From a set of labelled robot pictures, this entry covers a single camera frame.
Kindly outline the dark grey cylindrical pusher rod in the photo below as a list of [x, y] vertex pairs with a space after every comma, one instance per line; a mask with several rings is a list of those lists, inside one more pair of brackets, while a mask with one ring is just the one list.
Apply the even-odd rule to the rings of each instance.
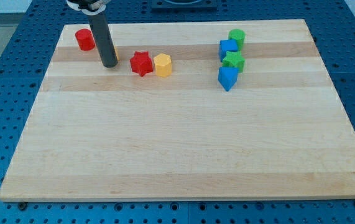
[[88, 21], [103, 66], [106, 68], [115, 67], [118, 64], [118, 58], [105, 13], [100, 12], [88, 16]]

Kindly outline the white ring tool mount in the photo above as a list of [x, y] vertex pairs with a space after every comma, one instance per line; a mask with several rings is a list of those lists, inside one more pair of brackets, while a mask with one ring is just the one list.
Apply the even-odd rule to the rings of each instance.
[[87, 16], [95, 16], [106, 9], [111, 0], [66, 0], [67, 5]]

